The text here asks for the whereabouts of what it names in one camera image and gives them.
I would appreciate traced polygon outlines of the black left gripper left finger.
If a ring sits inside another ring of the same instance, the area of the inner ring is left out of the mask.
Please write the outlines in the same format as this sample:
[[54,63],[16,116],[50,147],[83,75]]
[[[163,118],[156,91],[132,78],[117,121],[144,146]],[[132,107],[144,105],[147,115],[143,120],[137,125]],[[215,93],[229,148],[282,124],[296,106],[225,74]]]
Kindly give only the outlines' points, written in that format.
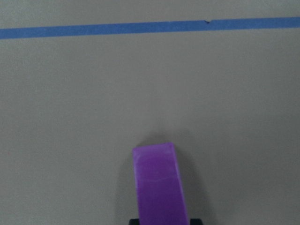
[[139,219],[138,218],[133,218],[129,220],[129,225],[139,225]]

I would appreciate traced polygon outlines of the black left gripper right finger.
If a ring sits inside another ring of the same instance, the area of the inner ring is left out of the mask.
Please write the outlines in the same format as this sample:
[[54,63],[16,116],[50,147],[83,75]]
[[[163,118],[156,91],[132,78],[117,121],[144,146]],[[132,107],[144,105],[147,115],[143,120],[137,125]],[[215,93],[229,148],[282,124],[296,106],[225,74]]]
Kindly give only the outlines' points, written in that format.
[[200,218],[191,218],[190,225],[202,225],[202,220]]

